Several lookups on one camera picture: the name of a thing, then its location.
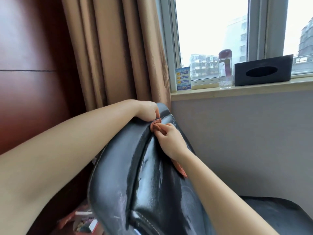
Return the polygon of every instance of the black leather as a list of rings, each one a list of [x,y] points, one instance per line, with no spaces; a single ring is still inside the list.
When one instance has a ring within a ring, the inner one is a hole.
[[[166,106],[158,107],[162,123],[171,122],[180,130]],[[190,181],[174,168],[149,126],[133,118],[98,155],[88,199],[104,230],[110,235],[215,234]],[[260,199],[243,198],[281,234],[313,234],[312,220],[301,208],[283,209],[279,203],[263,207]],[[280,210],[285,217],[273,215]]]

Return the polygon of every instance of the water bottle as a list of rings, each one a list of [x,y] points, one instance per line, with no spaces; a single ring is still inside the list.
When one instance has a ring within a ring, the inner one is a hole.
[[[220,89],[232,86],[232,51],[224,49],[218,54],[218,85]]]

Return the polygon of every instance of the forearm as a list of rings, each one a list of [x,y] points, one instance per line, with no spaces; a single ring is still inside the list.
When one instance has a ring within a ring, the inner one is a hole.
[[[181,164],[218,234],[277,234],[193,153]]]
[[[128,100],[87,112],[1,155],[0,208],[12,214],[6,217],[31,225],[51,197],[137,114],[138,107]]]

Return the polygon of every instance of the curtain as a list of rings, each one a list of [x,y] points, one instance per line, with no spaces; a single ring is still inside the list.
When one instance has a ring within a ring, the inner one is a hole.
[[[171,95],[155,0],[62,0],[86,109]]]

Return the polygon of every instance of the person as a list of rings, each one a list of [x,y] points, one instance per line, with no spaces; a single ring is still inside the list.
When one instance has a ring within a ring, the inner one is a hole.
[[[76,176],[133,117],[160,117],[153,102],[125,100],[78,115],[0,156],[0,234],[25,235],[49,200]],[[159,124],[163,151],[191,180],[219,234],[277,234],[191,153],[180,132]]]

